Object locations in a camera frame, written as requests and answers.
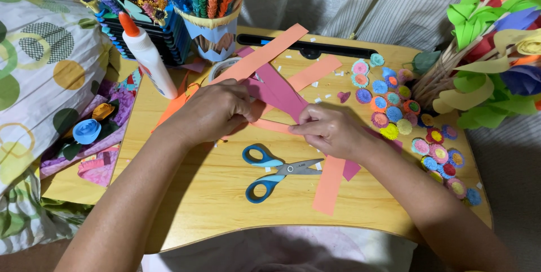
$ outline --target person's left hand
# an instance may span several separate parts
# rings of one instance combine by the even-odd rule
[[[255,122],[251,114],[250,95],[234,79],[200,88],[158,129],[177,135],[193,147],[214,141],[230,133],[243,122]]]

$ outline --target blue scissors handle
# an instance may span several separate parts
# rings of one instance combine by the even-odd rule
[[[263,155],[263,158],[261,158],[261,160],[252,160],[248,158],[247,154],[250,150],[256,150],[260,152]],[[244,161],[248,162],[249,164],[253,166],[260,166],[262,168],[270,168],[273,166],[283,165],[283,162],[270,157],[262,148],[260,148],[259,146],[255,144],[247,146],[246,149],[242,151],[242,158],[244,159]]]
[[[286,178],[285,175],[270,175],[257,179],[247,187],[246,199],[251,203],[262,203],[271,195],[274,186],[276,186],[284,178]],[[267,188],[267,192],[265,192],[265,195],[257,197],[254,194],[254,188],[260,184],[264,185]]]

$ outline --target pencil holder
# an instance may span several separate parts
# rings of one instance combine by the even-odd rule
[[[190,37],[203,59],[219,62],[227,59],[235,51],[236,23],[240,6],[222,18],[205,19],[189,15],[175,9],[184,19]]]

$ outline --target tape roll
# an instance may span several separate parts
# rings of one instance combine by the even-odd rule
[[[239,57],[235,57],[235,58],[229,58],[227,60],[224,60],[224,61],[220,61],[218,63],[216,63],[212,69],[210,70],[210,74],[208,75],[208,82],[214,80],[218,74],[224,70],[226,70],[227,68],[230,68],[231,66],[235,65],[235,63],[237,63],[238,61],[240,61],[240,59],[242,58],[239,58]]]

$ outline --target person's right hand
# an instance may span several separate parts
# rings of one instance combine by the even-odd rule
[[[378,140],[367,133],[348,114],[309,104],[299,116],[299,125],[289,127],[289,132],[304,135],[306,142],[325,154],[362,164]]]

